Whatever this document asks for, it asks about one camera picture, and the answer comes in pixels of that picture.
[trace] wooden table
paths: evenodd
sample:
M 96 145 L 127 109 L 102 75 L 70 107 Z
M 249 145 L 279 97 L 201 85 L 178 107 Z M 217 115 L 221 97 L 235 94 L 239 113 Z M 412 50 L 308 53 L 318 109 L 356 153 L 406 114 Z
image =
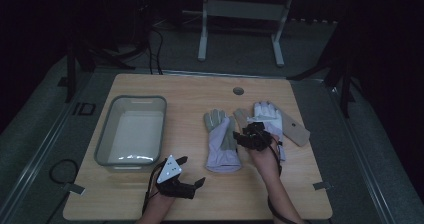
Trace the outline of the wooden table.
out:
M 234 87 L 244 89 L 235 95 Z M 94 160 L 94 151 L 107 110 L 119 95 L 161 95 L 168 107 L 161 160 L 170 154 L 188 156 L 180 181 L 193 184 L 206 177 L 193 200 L 177 199 L 166 220 L 271 219 L 265 186 L 244 148 L 238 148 L 242 169 L 230 174 L 208 171 L 208 133 L 203 114 L 220 108 L 232 114 L 237 108 L 269 100 L 294 119 L 302 118 L 290 83 L 281 79 L 216 76 L 120 74 L 116 77 L 88 146 L 75 183 L 86 188 L 71 193 L 63 215 L 69 220 L 135 220 L 141 215 L 150 173 L 113 173 Z M 321 175 L 310 144 L 299 147 L 284 137 L 287 160 L 281 180 L 304 219 L 327 219 L 332 209 L 324 189 L 315 190 Z

